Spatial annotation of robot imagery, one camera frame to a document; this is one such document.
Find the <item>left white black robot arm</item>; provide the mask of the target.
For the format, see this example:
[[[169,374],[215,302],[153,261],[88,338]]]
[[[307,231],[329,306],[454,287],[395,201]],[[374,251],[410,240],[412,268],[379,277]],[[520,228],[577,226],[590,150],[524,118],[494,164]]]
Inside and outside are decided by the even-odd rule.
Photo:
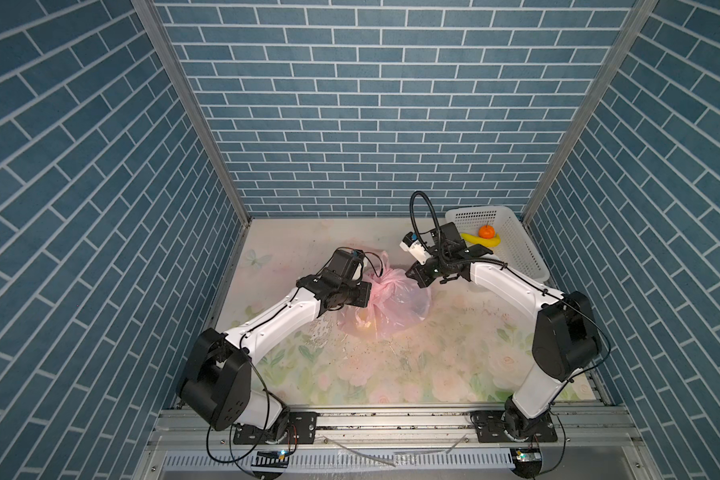
[[[251,426],[280,436],[290,408],[263,387],[252,387],[257,364],[280,342],[328,311],[365,307],[371,284],[364,280],[309,275],[274,306],[224,332],[209,328],[193,345],[178,397],[216,431]]]

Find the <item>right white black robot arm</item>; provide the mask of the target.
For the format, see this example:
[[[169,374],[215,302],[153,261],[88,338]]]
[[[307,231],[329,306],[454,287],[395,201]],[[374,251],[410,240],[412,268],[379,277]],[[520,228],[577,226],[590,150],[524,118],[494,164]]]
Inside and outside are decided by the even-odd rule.
[[[586,295],[549,288],[493,255],[415,261],[406,276],[421,288],[435,281],[466,280],[497,294],[531,322],[534,364],[507,402],[508,419],[531,422],[546,414],[565,386],[604,353],[604,338]]]

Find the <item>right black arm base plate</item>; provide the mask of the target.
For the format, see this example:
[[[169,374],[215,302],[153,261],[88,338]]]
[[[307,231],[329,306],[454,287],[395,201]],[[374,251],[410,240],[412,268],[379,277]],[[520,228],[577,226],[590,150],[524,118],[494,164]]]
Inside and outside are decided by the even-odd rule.
[[[468,414],[480,443],[554,443],[558,435],[549,412],[527,419],[513,409],[478,410]]]

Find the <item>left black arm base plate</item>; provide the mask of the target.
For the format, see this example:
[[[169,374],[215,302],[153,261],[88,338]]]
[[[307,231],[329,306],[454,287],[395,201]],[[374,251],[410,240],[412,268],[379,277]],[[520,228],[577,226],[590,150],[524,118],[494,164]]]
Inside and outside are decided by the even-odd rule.
[[[234,445],[254,445],[266,442],[283,444],[313,444],[317,429],[318,414],[314,411],[284,411],[270,428],[261,430],[252,425],[243,425],[234,431]]]

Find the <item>pink plastic bag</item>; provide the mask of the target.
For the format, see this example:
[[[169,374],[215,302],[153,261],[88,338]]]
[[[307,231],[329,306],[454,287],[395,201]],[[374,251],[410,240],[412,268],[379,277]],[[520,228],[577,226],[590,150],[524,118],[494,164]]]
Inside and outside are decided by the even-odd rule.
[[[386,251],[378,254],[380,268],[363,274],[371,284],[368,304],[364,308],[344,307],[338,314],[338,326],[346,334],[363,340],[381,340],[421,324],[431,307],[431,293],[393,267]]]

